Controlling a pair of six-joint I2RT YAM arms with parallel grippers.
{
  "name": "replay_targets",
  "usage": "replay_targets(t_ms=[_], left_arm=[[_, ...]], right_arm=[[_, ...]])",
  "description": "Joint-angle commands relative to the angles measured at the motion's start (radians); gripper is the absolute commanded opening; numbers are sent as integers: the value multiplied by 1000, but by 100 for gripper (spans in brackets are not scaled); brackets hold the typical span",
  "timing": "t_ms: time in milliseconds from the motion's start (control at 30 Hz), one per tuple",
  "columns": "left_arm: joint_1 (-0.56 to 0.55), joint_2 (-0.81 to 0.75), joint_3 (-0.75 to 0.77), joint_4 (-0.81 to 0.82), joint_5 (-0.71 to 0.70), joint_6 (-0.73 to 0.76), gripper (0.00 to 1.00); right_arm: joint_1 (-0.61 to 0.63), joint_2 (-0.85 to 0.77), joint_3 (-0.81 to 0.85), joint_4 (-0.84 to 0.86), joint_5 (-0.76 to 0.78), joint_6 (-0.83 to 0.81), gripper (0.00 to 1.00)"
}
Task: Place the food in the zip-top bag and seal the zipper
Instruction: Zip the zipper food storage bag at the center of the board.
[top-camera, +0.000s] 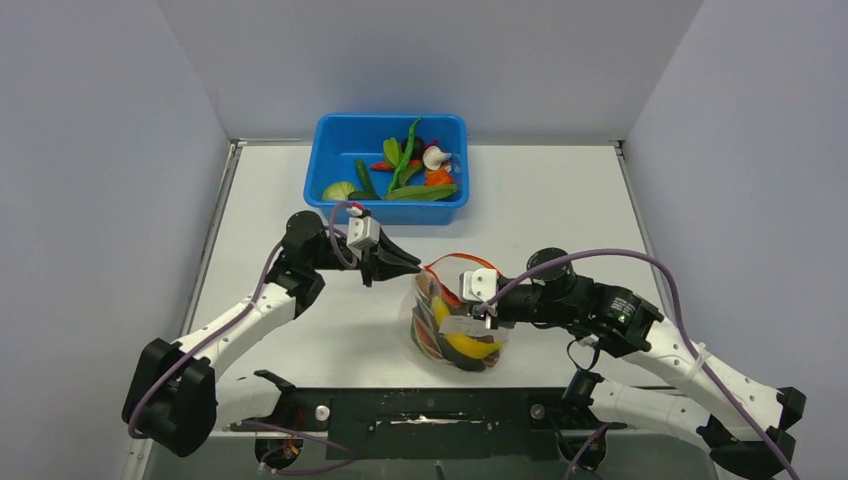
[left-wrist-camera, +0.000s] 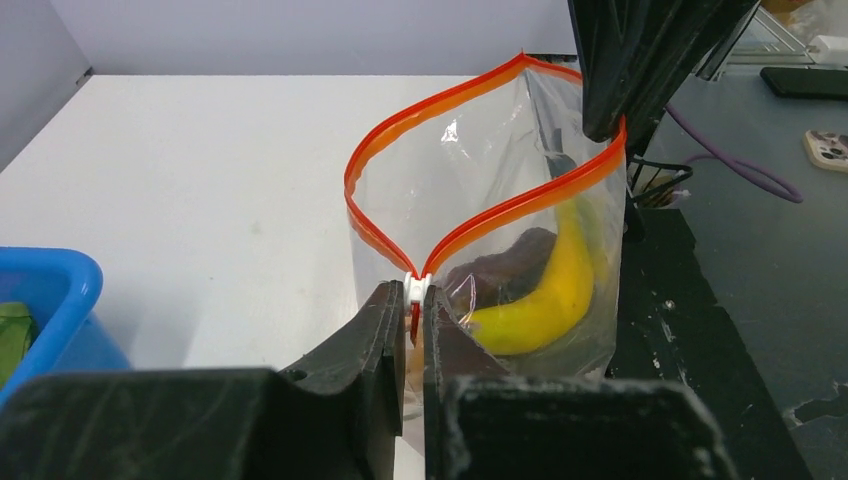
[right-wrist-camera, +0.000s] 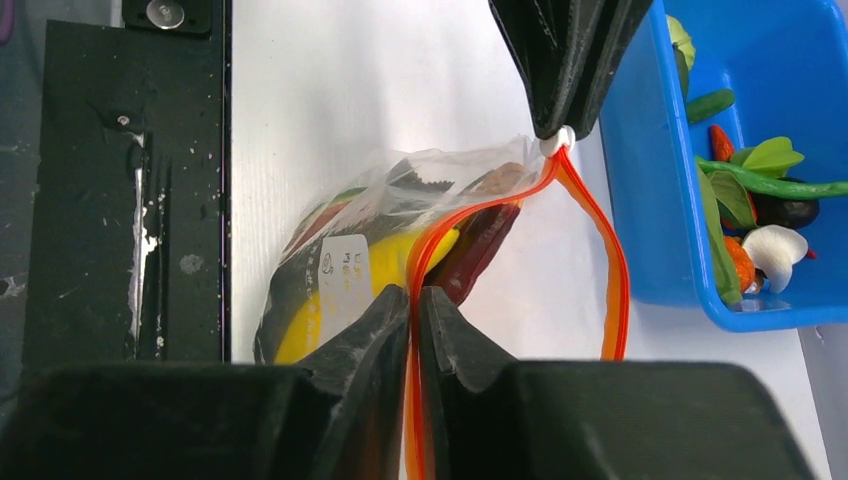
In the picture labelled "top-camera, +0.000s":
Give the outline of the yellow banana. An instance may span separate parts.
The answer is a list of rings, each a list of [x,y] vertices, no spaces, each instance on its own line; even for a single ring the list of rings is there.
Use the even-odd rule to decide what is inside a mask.
[[[470,359],[482,360],[502,349],[502,342],[484,342],[461,333],[442,333],[441,327],[451,316],[448,305],[440,297],[433,297],[430,306],[437,331],[459,354]]]

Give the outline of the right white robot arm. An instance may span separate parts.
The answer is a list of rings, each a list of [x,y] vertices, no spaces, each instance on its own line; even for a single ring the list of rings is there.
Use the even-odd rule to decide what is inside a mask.
[[[597,353],[662,379],[671,394],[630,387],[580,369],[562,397],[564,417],[601,429],[625,424],[687,442],[723,470],[743,479],[791,473],[791,428],[806,398],[738,372],[693,341],[679,310],[663,314],[633,291],[578,275],[573,256],[558,248],[536,252],[509,278],[493,268],[465,272],[460,296],[472,318],[494,329],[530,323],[567,331]]]

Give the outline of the grey fish piece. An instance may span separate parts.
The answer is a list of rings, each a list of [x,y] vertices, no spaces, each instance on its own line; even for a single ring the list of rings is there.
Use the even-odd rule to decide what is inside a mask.
[[[456,350],[444,349],[442,356],[446,361],[462,371],[484,372],[487,370],[486,363],[482,359],[468,357]]]

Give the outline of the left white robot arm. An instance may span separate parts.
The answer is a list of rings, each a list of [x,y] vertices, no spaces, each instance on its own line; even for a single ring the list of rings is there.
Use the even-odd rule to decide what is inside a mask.
[[[271,332],[296,320],[325,286],[324,270],[352,270],[364,286],[417,274],[421,261],[358,204],[338,235],[312,211],[293,214],[253,291],[201,329],[142,350],[121,412],[130,436],[186,457],[226,426],[273,413],[293,385],[267,370],[220,386],[222,375]]]

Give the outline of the clear zip top bag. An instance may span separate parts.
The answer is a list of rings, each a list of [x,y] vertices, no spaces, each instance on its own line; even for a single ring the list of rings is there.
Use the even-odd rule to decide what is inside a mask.
[[[503,347],[499,352],[496,352],[484,359],[482,359],[487,366],[487,372],[493,369],[500,361],[501,354],[503,350],[508,345],[508,331],[507,330],[488,330],[483,324],[479,321],[474,320],[470,316],[471,305],[462,301],[459,296],[459,281],[460,275],[467,270],[476,270],[478,268],[491,268],[496,269],[495,265],[490,263],[489,261],[471,255],[467,253],[448,253],[445,254],[430,263],[423,266],[422,270],[418,273],[427,273],[434,278],[437,284],[441,287],[441,295],[443,298],[449,303],[451,309],[451,316],[446,319],[446,323],[441,327],[442,333],[461,333],[468,335],[472,338],[484,341],[484,342],[502,342]],[[412,306],[413,306],[413,283],[411,288],[411,294],[409,299],[411,300],[410,307],[410,337],[411,337],[411,318],[412,318]],[[420,353],[427,359],[437,364],[444,365],[446,367],[450,367],[456,370],[460,370],[453,366],[452,364],[442,363],[439,361],[434,361],[429,357],[425,356],[422,351],[418,348],[416,343],[413,341],[411,337],[412,343],[417,347]]]

